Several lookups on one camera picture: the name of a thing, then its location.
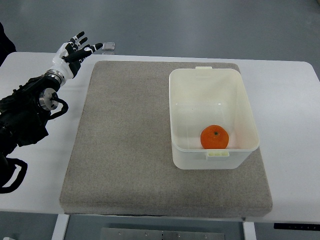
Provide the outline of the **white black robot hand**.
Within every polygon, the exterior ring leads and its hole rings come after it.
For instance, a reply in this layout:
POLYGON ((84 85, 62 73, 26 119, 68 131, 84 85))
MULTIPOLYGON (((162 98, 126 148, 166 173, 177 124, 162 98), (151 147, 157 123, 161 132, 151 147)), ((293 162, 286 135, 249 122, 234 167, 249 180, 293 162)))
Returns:
POLYGON ((102 43, 86 44, 88 38, 81 31, 62 44, 52 59, 50 70, 59 72, 64 80, 73 79, 83 61, 103 47, 102 43))

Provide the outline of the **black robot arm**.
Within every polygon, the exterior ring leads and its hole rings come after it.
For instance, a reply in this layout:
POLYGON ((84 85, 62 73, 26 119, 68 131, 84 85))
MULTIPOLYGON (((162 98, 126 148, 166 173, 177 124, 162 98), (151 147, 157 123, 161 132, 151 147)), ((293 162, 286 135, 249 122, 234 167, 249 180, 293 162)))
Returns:
POLYGON ((61 72, 51 69, 0 100, 0 153, 4 157, 17 146, 36 144, 49 135, 47 122, 69 109, 57 94, 65 82, 61 72))

